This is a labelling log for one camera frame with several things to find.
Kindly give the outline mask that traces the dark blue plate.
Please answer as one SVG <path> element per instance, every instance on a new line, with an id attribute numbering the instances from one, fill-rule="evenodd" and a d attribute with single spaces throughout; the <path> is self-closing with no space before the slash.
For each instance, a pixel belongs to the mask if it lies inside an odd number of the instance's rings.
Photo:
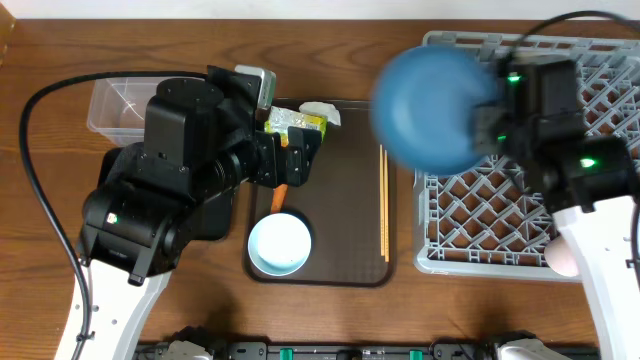
<path id="1" fill-rule="evenodd" d="M 419 46 L 381 72 L 372 95 L 372 126 L 397 163 L 431 175 L 457 175 L 484 158 L 474 149 L 473 111 L 497 95 L 495 76 L 466 52 Z"/>

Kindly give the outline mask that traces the light blue large bowl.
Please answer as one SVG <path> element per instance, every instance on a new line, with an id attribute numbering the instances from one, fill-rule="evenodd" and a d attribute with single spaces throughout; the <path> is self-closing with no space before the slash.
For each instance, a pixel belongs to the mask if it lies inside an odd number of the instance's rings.
<path id="1" fill-rule="evenodd" d="M 312 236 L 308 226 L 287 213 L 270 214 L 251 229 L 247 242 L 250 262 L 274 277 L 293 274 L 308 260 Z"/>

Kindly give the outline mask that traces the pink cup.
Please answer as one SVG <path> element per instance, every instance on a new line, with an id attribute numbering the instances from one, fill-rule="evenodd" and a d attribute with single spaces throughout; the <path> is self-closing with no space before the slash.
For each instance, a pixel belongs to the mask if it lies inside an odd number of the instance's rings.
<path id="1" fill-rule="evenodd" d="M 546 245 L 544 257 L 548 266 L 555 273 L 564 277 L 579 275 L 577 262 L 567 241 L 562 236 L 556 237 Z"/>

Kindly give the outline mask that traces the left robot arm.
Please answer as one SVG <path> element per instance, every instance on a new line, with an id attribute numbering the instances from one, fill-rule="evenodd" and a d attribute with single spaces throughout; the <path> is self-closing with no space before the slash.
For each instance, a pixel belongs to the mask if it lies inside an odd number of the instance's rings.
<path id="1" fill-rule="evenodd" d="M 266 132 L 256 114 L 267 89 L 265 78 L 237 69 L 159 74 L 143 140 L 104 156 L 84 202 L 81 273 L 58 358 L 130 358 L 184 248 L 227 214 L 217 200 L 244 182 L 307 181 L 321 133 Z"/>

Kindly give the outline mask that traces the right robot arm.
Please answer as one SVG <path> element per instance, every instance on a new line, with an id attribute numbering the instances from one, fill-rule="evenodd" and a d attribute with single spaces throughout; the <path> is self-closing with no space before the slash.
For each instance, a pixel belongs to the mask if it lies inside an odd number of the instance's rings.
<path id="1" fill-rule="evenodd" d="M 507 55 L 501 92 L 473 113 L 474 149 L 523 170 L 543 197 L 582 279 L 604 359 L 639 356 L 639 176 L 623 139 L 589 136 L 576 64 Z"/>

